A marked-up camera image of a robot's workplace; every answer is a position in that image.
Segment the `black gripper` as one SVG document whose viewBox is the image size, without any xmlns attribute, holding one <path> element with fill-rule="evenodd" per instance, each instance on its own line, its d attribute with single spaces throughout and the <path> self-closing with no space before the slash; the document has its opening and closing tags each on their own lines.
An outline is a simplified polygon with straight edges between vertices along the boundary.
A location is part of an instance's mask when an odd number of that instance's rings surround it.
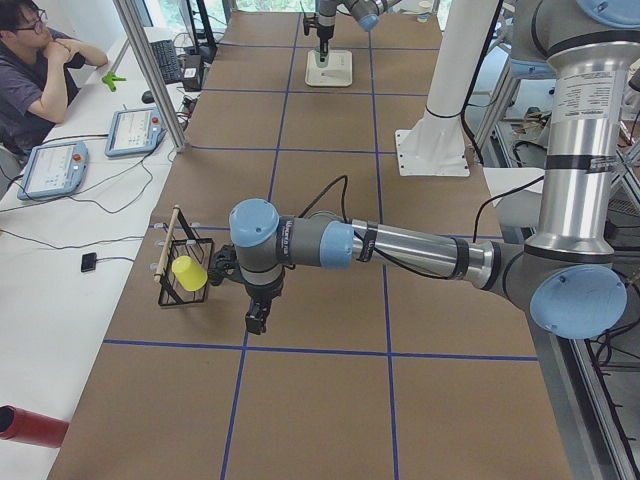
<svg viewBox="0 0 640 480">
<path fill-rule="evenodd" d="M 320 39 L 319 43 L 319 61 L 324 63 L 329 55 L 329 40 L 334 35 L 334 19 L 318 18 L 317 19 L 317 35 Z"/>
<path fill-rule="evenodd" d="M 250 297 L 250 306 L 245 314 L 245 327 L 249 334 L 264 334 L 267 331 L 272 301 L 282 294 L 283 286 L 283 279 L 276 279 L 264 285 L 245 285 Z"/>
</svg>

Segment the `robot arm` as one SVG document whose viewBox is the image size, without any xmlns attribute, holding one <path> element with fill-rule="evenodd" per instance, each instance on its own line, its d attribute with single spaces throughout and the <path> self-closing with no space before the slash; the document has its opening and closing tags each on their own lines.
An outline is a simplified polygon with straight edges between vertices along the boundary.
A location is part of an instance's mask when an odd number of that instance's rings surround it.
<svg viewBox="0 0 640 480">
<path fill-rule="evenodd" d="M 542 329 L 587 339 L 614 326 L 627 292 L 604 226 L 626 72 L 639 56 L 635 1 L 520 1 L 512 54 L 556 76 L 539 221 L 521 246 L 430 235 L 360 220 L 280 215 L 263 199 L 230 213 L 231 240 L 263 333 L 288 265 L 379 260 L 438 280 L 466 280 L 509 300 Z"/>
<path fill-rule="evenodd" d="M 339 5 L 347 9 L 364 32 L 370 32 L 377 26 L 380 17 L 397 3 L 399 0 L 317 1 L 313 16 L 303 21 L 304 34 L 308 35 L 311 28 L 316 29 L 319 39 L 318 59 L 320 62 L 325 62 L 329 56 L 329 41 L 334 35 L 335 17 Z"/>
</svg>

